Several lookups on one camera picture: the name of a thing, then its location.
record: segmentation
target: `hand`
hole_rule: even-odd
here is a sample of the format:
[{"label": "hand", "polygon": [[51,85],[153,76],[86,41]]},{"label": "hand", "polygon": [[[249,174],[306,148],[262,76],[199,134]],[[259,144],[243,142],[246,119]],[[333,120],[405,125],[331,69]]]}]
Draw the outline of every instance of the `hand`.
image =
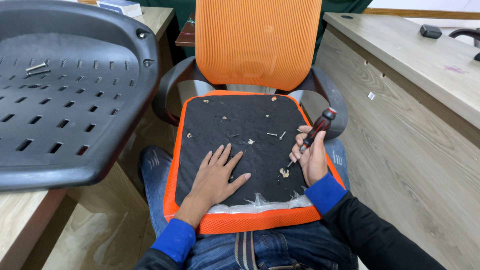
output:
[{"label": "hand", "polygon": [[300,147],[303,145],[303,140],[307,137],[307,133],[312,129],[311,126],[302,125],[299,127],[304,133],[298,134],[295,137],[297,143],[293,146],[290,153],[290,159],[293,162],[300,161],[300,166],[303,171],[303,177],[307,186],[310,187],[315,182],[320,180],[328,173],[327,160],[325,158],[324,138],[325,131],[320,131],[312,145],[307,148],[303,154],[300,153]]},{"label": "hand", "polygon": [[231,148],[232,145],[228,144],[224,150],[221,145],[215,154],[212,151],[208,152],[200,164],[192,190],[175,214],[176,219],[185,221],[195,229],[212,205],[230,197],[251,177],[251,173],[245,173],[232,183],[228,183],[233,168],[243,155],[243,152],[239,152],[225,164],[230,156]]}]

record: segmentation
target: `cardboard box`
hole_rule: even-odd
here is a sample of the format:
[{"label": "cardboard box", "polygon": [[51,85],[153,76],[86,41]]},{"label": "cardboard box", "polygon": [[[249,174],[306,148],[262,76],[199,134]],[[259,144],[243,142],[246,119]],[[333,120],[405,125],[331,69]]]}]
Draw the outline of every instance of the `cardboard box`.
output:
[{"label": "cardboard box", "polygon": [[129,17],[136,17],[142,15],[140,4],[126,1],[126,0],[98,0],[96,4],[105,9],[127,15]]}]

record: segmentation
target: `blue jeans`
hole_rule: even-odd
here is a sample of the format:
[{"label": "blue jeans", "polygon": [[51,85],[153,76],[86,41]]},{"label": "blue jeans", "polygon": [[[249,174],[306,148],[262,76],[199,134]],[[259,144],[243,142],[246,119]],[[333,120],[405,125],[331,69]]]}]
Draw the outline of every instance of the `blue jeans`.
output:
[{"label": "blue jeans", "polygon": [[[349,190],[350,182],[343,144],[339,139],[332,139],[325,141],[325,149],[345,188]],[[163,195],[171,162],[172,158],[165,150],[157,146],[148,146],[141,152],[138,164],[139,176],[145,184],[152,225],[157,236],[167,225],[163,216]],[[246,269],[239,257],[242,251],[242,237],[253,242],[253,263],[259,269],[298,263],[319,270],[358,268],[357,258],[350,248],[335,239],[320,221],[253,233],[199,234],[183,268]],[[235,249],[239,238],[240,246]]]}]

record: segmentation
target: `black fabric underside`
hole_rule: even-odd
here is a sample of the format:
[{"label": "black fabric underside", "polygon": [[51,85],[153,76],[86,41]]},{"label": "black fabric underside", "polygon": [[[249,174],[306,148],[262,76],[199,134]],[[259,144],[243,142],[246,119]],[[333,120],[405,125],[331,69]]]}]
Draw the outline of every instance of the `black fabric underside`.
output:
[{"label": "black fabric underside", "polygon": [[[246,199],[254,201],[255,192],[270,202],[289,201],[294,190],[303,195],[302,186],[306,184],[300,165],[293,163],[287,178],[279,171],[290,162],[288,154],[299,133],[298,126],[306,124],[293,100],[279,95],[207,96],[194,98],[186,106],[175,192],[177,205],[181,205],[190,192],[208,151],[215,152],[220,145],[228,143],[232,144],[232,156],[243,151],[230,182],[247,172],[251,172],[252,177],[223,204],[249,204]],[[279,140],[284,131],[283,140]],[[249,145],[249,139],[255,142]]]}]

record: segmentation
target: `orange mesh fabric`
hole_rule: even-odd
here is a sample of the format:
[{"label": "orange mesh fabric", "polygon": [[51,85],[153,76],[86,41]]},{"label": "orange mesh fabric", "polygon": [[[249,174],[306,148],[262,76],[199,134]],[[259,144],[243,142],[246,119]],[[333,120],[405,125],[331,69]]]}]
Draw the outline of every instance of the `orange mesh fabric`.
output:
[{"label": "orange mesh fabric", "polygon": [[[217,95],[265,95],[245,92],[232,92],[224,90],[216,90],[208,92],[205,96],[217,96]],[[175,216],[179,206],[175,203],[175,190],[177,186],[177,175],[179,169],[180,160],[180,148],[182,140],[182,130],[185,111],[187,109],[187,103],[193,98],[187,100],[183,105],[180,124],[177,131],[177,139],[175,142],[175,149],[173,151],[173,161],[168,174],[167,187],[165,189],[165,196],[163,200],[163,213],[165,219],[169,221]],[[308,123],[307,117],[303,113],[294,98],[291,98],[297,104],[297,107],[302,114],[306,123]],[[332,172],[338,183],[343,187],[343,182],[340,179],[335,167],[331,160],[327,157],[327,165]],[[313,206],[295,208],[295,209],[280,209],[264,211],[257,214],[206,214],[200,225],[197,228],[197,232],[201,234],[210,233],[237,233],[255,230],[271,229],[275,227],[298,225],[317,221],[321,218],[317,209]]]},{"label": "orange mesh fabric", "polygon": [[322,0],[197,0],[195,56],[214,84],[290,91],[307,76]]}]

